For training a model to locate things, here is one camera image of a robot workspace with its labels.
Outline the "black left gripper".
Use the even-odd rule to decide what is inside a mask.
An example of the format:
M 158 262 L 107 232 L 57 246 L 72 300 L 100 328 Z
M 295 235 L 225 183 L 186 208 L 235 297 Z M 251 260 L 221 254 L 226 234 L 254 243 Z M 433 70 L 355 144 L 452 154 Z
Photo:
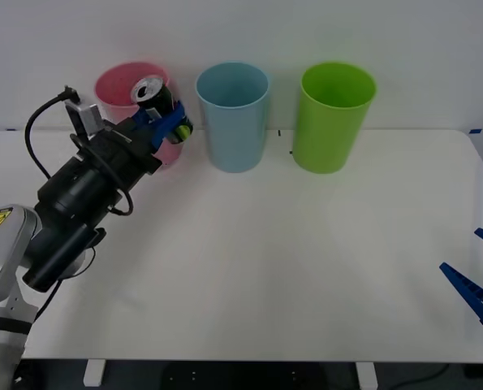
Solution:
M 155 107 L 141 107 L 131 119 L 118 124 L 105 121 L 105 128 L 90 139 L 89 145 L 126 189 L 132 189 L 143 176 L 152 175 L 162 166 L 154 153 L 165 139 L 175 144 L 185 141 L 185 132 L 179 130 L 184 116 L 181 102 L 176 102 L 164 117 Z

